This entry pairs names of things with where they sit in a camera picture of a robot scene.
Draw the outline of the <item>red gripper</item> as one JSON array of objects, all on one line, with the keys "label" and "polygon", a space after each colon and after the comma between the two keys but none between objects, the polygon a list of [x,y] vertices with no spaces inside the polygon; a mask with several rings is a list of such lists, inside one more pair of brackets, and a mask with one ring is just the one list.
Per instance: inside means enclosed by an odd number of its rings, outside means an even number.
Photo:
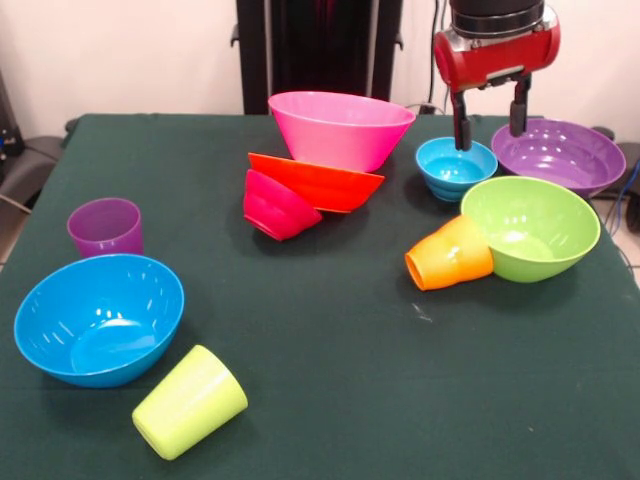
[{"label": "red gripper", "polygon": [[551,65],[560,47],[556,12],[545,6],[535,25],[507,37],[471,38],[449,28],[435,35],[435,61],[443,82],[450,88],[455,148],[469,151],[472,144],[464,92],[482,89],[516,74],[510,105],[509,130],[513,137],[527,128],[528,95],[535,71]]}]

